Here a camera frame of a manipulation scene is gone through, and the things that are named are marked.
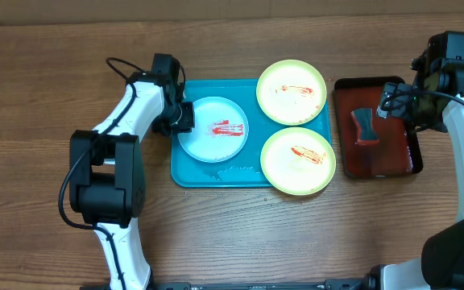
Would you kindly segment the white round plate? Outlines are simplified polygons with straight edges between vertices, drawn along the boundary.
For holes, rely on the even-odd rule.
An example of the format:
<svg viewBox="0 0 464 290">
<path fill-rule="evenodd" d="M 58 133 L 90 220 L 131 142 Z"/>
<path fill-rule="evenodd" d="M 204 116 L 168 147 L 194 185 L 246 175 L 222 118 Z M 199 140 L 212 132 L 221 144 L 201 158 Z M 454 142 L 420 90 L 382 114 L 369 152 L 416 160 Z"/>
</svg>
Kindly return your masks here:
<svg viewBox="0 0 464 290">
<path fill-rule="evenodd" d="M 242 108 L 224 97 L 203 97 L 194 103 L 195 127 L 178 135 L 180 145 L 195 160 L 219 163 L 245 146 L 249 123 Z"/>
</svg>

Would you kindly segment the orange sponge with dark scourer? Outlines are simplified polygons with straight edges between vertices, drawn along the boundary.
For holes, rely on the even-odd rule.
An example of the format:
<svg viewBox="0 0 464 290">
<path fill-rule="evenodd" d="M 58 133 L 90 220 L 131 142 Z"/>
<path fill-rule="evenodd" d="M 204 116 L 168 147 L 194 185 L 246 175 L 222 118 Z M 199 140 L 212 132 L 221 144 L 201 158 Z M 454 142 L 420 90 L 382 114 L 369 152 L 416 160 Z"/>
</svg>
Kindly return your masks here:
<svg viewBox="0 0 464 290">
<path fill-rule="evenodd" d="M 379 137 L 373 127 L 373 115 L 370 108 L 359 108 L 350 113 L 356 128 L 356 141 L 359 146 L 376 145 Z"/>
</svg>

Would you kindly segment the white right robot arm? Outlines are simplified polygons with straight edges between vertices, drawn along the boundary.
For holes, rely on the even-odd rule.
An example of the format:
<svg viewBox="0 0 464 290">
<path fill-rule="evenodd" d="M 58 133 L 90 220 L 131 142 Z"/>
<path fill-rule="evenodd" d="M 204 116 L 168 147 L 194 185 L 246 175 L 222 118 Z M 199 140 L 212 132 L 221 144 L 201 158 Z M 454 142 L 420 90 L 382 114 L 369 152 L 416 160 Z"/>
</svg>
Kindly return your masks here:
<svg viewBox="0 0 464 290">
<path fill-rule="evenodd" d="M 411 85 L 387 83 L 377 115 L 401 118 L 414 131 L 449 135 L 458 184 L 455 224 L 426 240 L 420 257 L 375 270 L 378 289 L 464 289 L 464 32 L 432 36 L 412 61 Z"/>
</svg>

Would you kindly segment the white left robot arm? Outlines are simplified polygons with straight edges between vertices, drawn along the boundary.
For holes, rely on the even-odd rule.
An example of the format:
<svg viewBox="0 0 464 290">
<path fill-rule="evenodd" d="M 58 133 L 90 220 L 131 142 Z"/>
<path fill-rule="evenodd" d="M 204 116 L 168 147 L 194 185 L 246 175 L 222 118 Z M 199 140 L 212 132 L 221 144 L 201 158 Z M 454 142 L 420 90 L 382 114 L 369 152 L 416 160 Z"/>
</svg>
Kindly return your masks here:
<svg viewBox="0 0 464 290">
<path fill-rule="evenodd" d="M 141 142 L 148 131 L 171 138 L 195 127 L 178 59 L 157 53 L 150 70 L 133 68 L 111 114 L 92 130 L 73 132 L 58 197 L 67 225 L 97 235 L 110 272 L 105 289 L 155 287 L 139 234 L 146 197 Z"/>
</svg>

